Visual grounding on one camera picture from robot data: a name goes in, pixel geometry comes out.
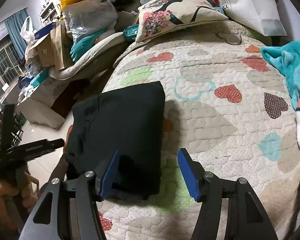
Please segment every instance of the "white plastic bag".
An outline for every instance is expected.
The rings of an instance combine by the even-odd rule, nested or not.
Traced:
[[[286,36],[275,0],[218,0],[232,20],[264,36]]]
[[[84,0],[64,8],[66,21],[74,43],[84,37],[107,28],[117,20],[118,14],[110,1]]]
[[[26,51],[25,51],[25,59],[27,60],[37,55],[37,49],[32,49],[30,51],[32,45],[35,44],[33,25],[30,16],[28,16],[25,22],[23,23],[23,26],[21,27],[20,35],[28,43],[28,46],[26,47]]]

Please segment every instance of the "blue gripper pad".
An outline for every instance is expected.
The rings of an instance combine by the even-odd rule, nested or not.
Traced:
[[[193,170],[196,168],[196,165],[194,165],[195,162],[192,160],[185,148],[181,148],[178,151],[177,158],[183,179],[185,180],[186,186],[188,188],[188,192],[195,201],[198,201],[200,198],[198,182],[200,179],[200,175],[197,171]]]
[[[119,150],[116,150],[114,155],[112,156],[108,169],[106,170],[101,180],[101,190],[99,196],[102,198],[106,198],[109,195],[112,188],[112,183],[118,176],[119,159]]]

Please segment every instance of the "teal container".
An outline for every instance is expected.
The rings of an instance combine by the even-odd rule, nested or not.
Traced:
[[[49,68],[46,68],[45,70],[41,71],[38,75],[34,77],[33,80],[30,81],[30,85],[32,85],[34,88],[39,86],[49,75]]]
[[[138,24],[133,24],[123,30],[123,35],[127,41],[135,41],[138,34]]]

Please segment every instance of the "teal plush blanket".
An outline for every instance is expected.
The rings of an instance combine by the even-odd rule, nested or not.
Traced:
[[[263,58],[285,76],[294,109],[300,97],[300,41],[282,47],[262,47]]]

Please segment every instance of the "teal plush fabric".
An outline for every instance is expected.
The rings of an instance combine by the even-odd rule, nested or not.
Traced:
[[[105,29],[99,30],[73,44],[70,51],[72,60],[74,62],[77,62],[83,54],[85,54],[89,49],[91,49],[94,46],[94,41],[105,31]]]
[[[286,77],[286,85],[293,109],[300,97],[300,41],[282,47],[262,47],[263,58]]]

